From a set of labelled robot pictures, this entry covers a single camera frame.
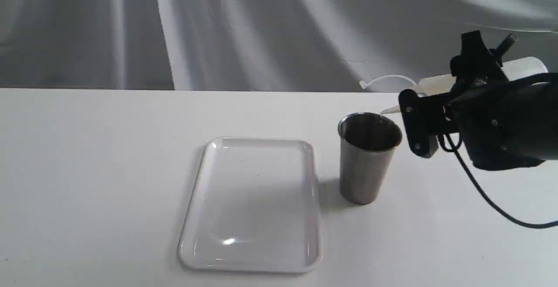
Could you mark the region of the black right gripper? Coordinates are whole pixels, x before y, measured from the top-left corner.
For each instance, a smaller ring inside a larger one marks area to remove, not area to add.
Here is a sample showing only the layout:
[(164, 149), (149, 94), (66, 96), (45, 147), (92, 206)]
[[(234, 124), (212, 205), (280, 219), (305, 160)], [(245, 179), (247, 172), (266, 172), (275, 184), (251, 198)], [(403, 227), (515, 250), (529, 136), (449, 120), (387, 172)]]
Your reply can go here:
[(558, 158), (557, 74), (509, 82), (502, 57), (510, 36), (488, 48), (480, 30), (461, 35), (460, 54), (450, 61), (454, 88), (471, 88), (449, 108), (473, 166), (485, 171), (536, 167)]

